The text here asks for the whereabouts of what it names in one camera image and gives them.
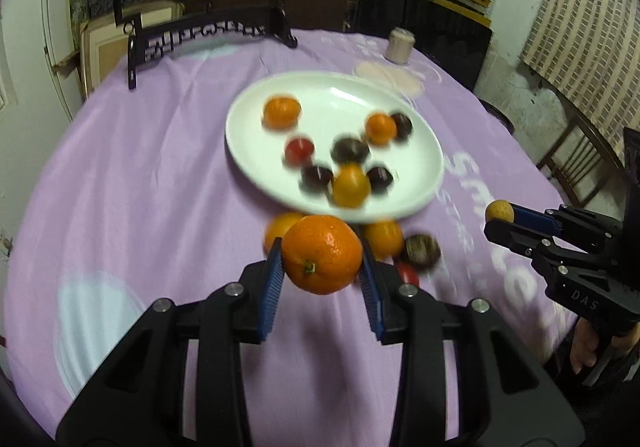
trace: yellow ball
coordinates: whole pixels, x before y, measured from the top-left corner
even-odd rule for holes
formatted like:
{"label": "yellow ball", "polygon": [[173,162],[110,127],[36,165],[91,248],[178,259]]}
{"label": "yellow ball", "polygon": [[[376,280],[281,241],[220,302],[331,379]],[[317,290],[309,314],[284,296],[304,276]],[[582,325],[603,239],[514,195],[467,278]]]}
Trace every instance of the yellow ball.
{"label": "yellow ball", "polygon": [[495,202],[489,203],[484,211],[484,221],[504,220],[509,223],[513,223],[514,219],[515,214],[513,212],[513,207],[510,202],[505,200],[496,200]]}

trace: purple tablecloth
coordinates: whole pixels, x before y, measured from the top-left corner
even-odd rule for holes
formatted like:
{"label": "purple tablecloth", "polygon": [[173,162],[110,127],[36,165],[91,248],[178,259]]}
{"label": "purple tablecloth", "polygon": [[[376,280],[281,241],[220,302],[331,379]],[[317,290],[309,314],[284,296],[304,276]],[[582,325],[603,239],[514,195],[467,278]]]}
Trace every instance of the purple tablecloth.
{"label": "purple tablecloth", "polygon": [[[283,207],[226,153],[225,116],[249,84],[281,72],[357,74],[396,88],[445,153],[438,197],[402,222],[442,247],[422,288],[462,305],[490,300],[541,360],[566,334],[574,316],[545,298],[525,259],[482,234],[496,198],[537,210],[561,203],[507,130],[416,51],[398,67],[382,58],[383,40],[296,35],[296,50],[265,39],[196,42],[216,48],[164,58],[138,74],[134,91],[121,62],[63,138],[31,197],[5,295],[14,382],[49,433],[156,298],[203,299],[263,258],[264,228]],[[268,341],[242,349],[256,446],[386,446],[400,354],[375,341],[357,287],[317,297],[286,281]],[[449,435],[457,427],[453,362],[449,355]]]}

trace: oval plate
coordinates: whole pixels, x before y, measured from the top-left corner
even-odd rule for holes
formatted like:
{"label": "oval plate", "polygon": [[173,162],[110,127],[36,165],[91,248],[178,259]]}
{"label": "oval plate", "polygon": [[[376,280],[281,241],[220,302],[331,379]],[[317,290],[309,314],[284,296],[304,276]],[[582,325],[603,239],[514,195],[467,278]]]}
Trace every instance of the oval plate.
{"label": "oval plate", "polygon": [[[291,94],[302,106],[298,126],[285,132],[262,127],[270,96]],[[300,188],[300,170],[283,164],[284,148],[294,136],[315,146],[314,163],[337,172],[331,147],[339,136],[358,136],[372,111],[405,113],[414,124],[406,143],[371,147],[364,164],[384,164],[394,175],[386,194],[372,195],[360,208],[341,208],[324,194]],[[444,175],[438,139],[424,119],[395,93],[351,75],[292,72],[260,80],[245,89],[226,116],[226,143],[238,167],[262,191],[306,214],[331,214],[351,223],[370,223],[415,214],[436,195]]]}

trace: metal screw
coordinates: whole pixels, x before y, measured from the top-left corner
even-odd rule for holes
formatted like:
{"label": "metal screw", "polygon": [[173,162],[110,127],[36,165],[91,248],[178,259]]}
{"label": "metal screw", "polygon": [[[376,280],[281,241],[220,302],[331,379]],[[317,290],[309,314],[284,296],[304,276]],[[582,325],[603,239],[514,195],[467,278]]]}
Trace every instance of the metal screw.
{"label": "metal screw", "polygon": [[154,302],[154,310],[158,313],[164,313],[169,308],[171,308],[172,302],[171,299],[167,299],[166,297],[162,297],[162,299],[156,299]]}
{"label": "metal screw", "polygon": [[231,297],[238,297],[239,295],[242,295],[243,291],[244,286],[240,283],[229,283],[225,286],[225,293]]}
{"label": "metal screw", "polygon": [[402,284],[402,286],[398,288],[398,293],[402,297],[413,297],[418,295],[418,289],[413,284]]}
{"label": "metal screw", "polygon": [[478,313],[487,313],[491,306],[484,299],[473,299],[471,301],[471,308],[473,308]]}

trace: curtain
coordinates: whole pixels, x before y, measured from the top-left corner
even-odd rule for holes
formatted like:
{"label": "curtain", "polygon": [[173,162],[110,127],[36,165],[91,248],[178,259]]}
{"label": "curtain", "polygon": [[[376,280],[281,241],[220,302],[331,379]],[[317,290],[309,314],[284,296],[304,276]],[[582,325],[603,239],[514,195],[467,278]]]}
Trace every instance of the curtain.
{"label": "curtain", "polygon": [[638,0],[543,0],[521,58],[591,120],[623,157],[640,125]]}

